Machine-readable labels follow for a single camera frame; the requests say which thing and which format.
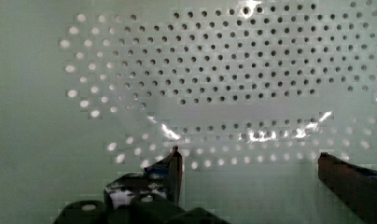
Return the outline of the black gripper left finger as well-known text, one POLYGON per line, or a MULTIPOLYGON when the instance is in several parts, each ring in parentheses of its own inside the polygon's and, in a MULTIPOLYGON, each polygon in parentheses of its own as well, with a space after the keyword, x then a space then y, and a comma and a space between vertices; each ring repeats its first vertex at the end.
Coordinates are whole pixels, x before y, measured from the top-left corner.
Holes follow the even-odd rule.
POLYGON ((183 175, 183 157, 178 146, 168 156, 148 165, 141 173, 128 173, 107 184, 104 202, 107 207, 129 206, 140 196, 156 194, 178 203, 183 175))

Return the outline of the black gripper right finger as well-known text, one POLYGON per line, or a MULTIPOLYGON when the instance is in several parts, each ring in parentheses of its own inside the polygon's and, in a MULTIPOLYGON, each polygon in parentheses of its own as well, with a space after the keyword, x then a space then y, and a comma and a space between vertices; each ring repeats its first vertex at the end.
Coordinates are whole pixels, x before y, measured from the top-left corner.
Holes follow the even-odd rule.
POLYGON ((377 224, 377 171, 327 152, 317 160, 318 178, 366 224, 377 224))

